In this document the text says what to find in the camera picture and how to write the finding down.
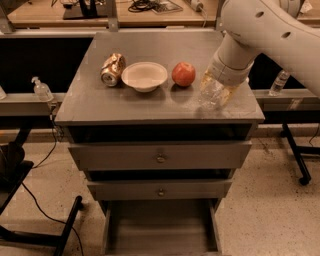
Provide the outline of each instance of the apple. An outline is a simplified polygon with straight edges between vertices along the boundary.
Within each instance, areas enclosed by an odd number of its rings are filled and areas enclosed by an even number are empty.
[[[188,62],[179,62],[172,70],[172,80],[179,86],[190,86],[196,78],[196,69]]]

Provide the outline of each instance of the bowl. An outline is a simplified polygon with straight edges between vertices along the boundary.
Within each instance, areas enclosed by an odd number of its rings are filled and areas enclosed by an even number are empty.
[[[137,62],[123,70],[121,79],[138,92],[151,92],[168,79],[168,72],[158,63]]]

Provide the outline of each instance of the drawer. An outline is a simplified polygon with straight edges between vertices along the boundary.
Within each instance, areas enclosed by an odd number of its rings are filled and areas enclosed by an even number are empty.
[[[223,198],[231,180],[141,180],[88,182],[97,201]]]
[[[235,169],[240,168],[250,141],[188,143],[71,144],[80,170]]]
[[[213,201],[108,202],[104,255],[221,255]]]

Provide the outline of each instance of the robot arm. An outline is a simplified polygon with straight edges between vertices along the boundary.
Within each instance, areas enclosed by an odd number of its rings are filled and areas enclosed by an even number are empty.
[[[285,1],[226,0],[221,25],[227,35],[210,71],[224,85],[239,85],[264,53],[320,97],[320,34],[281,9],[280,2]]]

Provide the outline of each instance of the beige floor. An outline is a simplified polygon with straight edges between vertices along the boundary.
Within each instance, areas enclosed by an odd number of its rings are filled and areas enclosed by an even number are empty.
[[[298,144],[309,145],[316,128],[295,128]],[[300,171],[279,131],[277,126],[257,131],[253,147],[243,167],[236,171],[231,189],[216,213],[224,255],[320,255],[319,158],[305,158],[312,181],[308,186],[301,186]],[[0,135],[0,144],[12,139],[10,133]],[[319,138],[312,142],[320,145]],[[50,136],[33,133],[24,145],[26,159],[37,164],[52,146]],[[42,167],[31,171],[25,184],[43,210],[58,219],[66,219],[74,198],[81,195],[85,208],[78,214],[74,227],[80,234],[85,255],[100,255],[104,216],[88,192],[84,175],[73,163],[67,143],[58,143]],[[46,219],[38,211],[22,187],[0,216],[0,224],[20,231],[57,233],[61,230],[60,224]],[[0,255],[45,256],[52,252],[52,249],[34,246],[0,245]],[[74,234],[68,240],[64,255],[81,255]]]

